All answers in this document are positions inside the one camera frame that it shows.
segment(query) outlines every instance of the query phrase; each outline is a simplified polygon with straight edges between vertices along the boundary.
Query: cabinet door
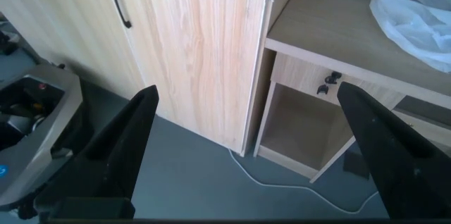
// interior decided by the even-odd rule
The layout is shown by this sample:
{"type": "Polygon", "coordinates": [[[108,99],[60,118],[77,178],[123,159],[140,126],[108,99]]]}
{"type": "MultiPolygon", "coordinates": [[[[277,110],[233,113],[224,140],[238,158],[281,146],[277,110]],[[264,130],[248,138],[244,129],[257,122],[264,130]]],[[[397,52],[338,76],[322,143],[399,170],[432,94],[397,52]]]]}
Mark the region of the cabinet door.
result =
{"type": "Polygon", "coordinates": [[[42,58],[54,63],[61,59],[59,43],[52,38],[49,19],[36,0],[0,0],[0,11],[42,58]]]}
{"type": "Polygon", "coordinates": [[[124,0],[129,31],[157,113],[236,152],[247,109],[265,0],[124,0]]]}
{"type": "Polygon", "coordinates": [[[57,26],[75,72],[125,98],[144,87],[113,0],[39,1],[57,26]]]}

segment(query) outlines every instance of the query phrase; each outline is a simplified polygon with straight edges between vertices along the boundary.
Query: white cable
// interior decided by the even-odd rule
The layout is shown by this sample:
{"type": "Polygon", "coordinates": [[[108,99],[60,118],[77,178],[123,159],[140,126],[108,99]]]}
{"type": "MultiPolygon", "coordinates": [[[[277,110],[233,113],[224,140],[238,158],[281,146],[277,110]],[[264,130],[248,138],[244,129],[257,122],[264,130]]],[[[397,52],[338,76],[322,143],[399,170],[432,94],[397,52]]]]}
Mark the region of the white cable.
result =
{"type": "Polygon", "coordinates": [[[365,201],[362,203],[362,205],[359,207],[359,209],[357,209],[356,211],[348,211],[345,209],[342,209],[339,206],[336,206],[334,203],[330,202],[329,200],[327,200],[327,198],[323,197],[321,194],[319,194],[318,192],[314,191],[313,189],[310,189],[308,187],[305,186],[297,186],[297,185],[270,185],[270,184],[266,184],[266,183],[262,183],[259,182],[257,179],[255,179],[254,177],[252,177],[247,170],[241,165],[241,163],[233,156],[232,151],[229,149],[228,150],[230,153],[230,156],[232,157],[232,159],[234,160],[234,162],[236,162],[236,164],[238,164],[238,166],[243,170],[243,172],[247,175],[247,177],[249,177],[252,181],[254,181],[255,183],[257,183],[258,185],[261,186],[266,186],[266,187],[275,187],[275,188],[288,188],[288,189],[306,189],[310,192],[313,192],[313,194],[315,194],[316,196],[318,196],[320,199],[324,200],[327,204],[329,204],[330,206],[332,206],[333,208],[339,210],[342,213],[347,213],[347,214],[358,214],[360,213],[360,211],[365,207],[366,203],[368,203],[368,201],[370,201],[370,199],[372,199],[374,196],[376,196],[378,194],[378,192],[374,192],[371,196],[369,196],[367,199],[365,199],[365,201]]]}

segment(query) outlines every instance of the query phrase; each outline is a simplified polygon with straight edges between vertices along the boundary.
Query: floor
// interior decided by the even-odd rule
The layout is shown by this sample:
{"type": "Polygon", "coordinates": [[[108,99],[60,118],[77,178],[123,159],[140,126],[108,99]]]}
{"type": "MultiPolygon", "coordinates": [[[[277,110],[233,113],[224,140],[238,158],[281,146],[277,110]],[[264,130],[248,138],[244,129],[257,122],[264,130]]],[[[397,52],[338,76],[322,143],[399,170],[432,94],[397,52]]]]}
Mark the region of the floor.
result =
{"type": "MultiPolygon", "coordinates": [[[[94,85],[88,90],[95,107],[92,122],[98,132],[126,100],[94,85]]],[[[261,182],[307,186],[348,211],[357,210],[376,191],[372,180],[343,172],[342,158],[313,185],[301,175],[263,158],[248,155],[237,159],[261,182]]],[[[132,203],[136,218],[153,219],[388,217],[379,195],[359,214],[348,215],[305,189],[262,187],[245,175],[227,149],[158,117],[152,126],[132,203]]],[[[9,213],[0,213],[0,223],[24,222],[9,213]]]]}

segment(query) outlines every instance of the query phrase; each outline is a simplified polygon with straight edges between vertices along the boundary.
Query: drawer lock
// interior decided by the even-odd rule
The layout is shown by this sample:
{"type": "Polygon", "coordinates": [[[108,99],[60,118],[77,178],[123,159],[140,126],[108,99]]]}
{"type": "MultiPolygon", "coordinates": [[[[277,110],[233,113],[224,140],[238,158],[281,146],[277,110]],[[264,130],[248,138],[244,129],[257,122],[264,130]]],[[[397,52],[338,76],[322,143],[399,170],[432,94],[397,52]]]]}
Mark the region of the drawer lock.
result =
{"type": "Polygon", "coordinates": [[[327,84],[337,84],[337,79],[341,78],[341,73],[332,72],[332,74],[324,79],[324,82],[327,84]]]}
{"type": "Polygon", "coordinates": [[[319,94],[319,93],[327,94],[327,92],[329,92],[329,87],[326,84],[324,84],[324,85],[321,85],[318,87],[316,94],[319,94]]]}

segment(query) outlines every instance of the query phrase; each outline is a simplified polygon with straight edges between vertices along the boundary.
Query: plastic bag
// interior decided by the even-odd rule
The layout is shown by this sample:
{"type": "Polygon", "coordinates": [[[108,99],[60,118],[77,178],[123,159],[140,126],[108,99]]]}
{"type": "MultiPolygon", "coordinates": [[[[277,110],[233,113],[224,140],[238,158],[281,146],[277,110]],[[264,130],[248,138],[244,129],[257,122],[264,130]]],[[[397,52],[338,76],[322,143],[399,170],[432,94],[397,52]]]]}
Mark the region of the plastic bag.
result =
{"type": "Polygon", "coordinates": [[[451,71],[451,0],[371,0],[382,31],[431,67],[451,71]]]}

